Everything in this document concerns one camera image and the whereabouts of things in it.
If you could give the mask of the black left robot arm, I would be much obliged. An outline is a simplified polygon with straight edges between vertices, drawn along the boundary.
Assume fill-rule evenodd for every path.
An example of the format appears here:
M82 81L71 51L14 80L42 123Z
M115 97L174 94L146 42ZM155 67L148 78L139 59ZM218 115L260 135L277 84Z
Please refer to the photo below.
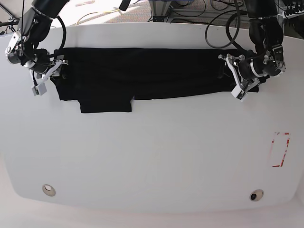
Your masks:
M207 88L206 94L230 92L236 99L243 100L249 92L258 92L259 86L272 77L285 72L283 40L284 33L277 20L276 4L273 0L246 0L246 10L240 10L237 1L235 10L228 18L225 31L229 42L224 49L233 45L239 56L219 55L224 60L224 67L231 73L219 80L218 84ZM255 52L245 50L237 42L241 16L249 17L249 37L255 45Z

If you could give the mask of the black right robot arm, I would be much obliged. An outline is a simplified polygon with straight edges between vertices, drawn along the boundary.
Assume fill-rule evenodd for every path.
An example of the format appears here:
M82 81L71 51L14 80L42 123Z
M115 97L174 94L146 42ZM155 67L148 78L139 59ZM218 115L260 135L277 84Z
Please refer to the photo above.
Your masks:
M260 55L244 50L230 36L234 49L213 47L208 49L186 49L185 55L201 58L199 71L193 74L169 71L161 77L156 69L141 75L140 72L127 71L121 67L112 68L104 73L97 82L92 80L98 68L105 67L106 60L117 55L126 64L132 54L140 58L145 56L169 55L175 49L140 48L66 48L60 46L53 54L38 45L49 31L53 19L59 17L64 7L63 0L36 0L32 7L23 12L18 30L13 34L5 53L10 63L21 64L28 68L33 76L50 79L62 101L74 101L96 96L98 92L122 95L135 100L167 99L175 97L231 92L237 98L243 98L247 92L258 92L259 85L266 82L269 74L260 62Z

